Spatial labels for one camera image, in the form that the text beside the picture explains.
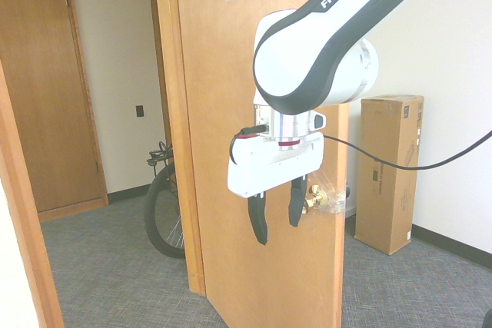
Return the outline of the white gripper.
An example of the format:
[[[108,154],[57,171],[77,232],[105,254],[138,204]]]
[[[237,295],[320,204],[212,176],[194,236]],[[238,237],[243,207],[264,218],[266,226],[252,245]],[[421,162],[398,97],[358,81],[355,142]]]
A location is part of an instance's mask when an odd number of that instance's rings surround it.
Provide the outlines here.
[[[238,138],[228,164],[228,189],[248,198],[248,215],[257,241],[266,245],[266,192],[291,182],[288,206],[289,223],[297,227],[304,209],[308,177],[323,161],[324,136],[315,132],[301,138],[299,144],[282,149],[276,140],[263,136]]]

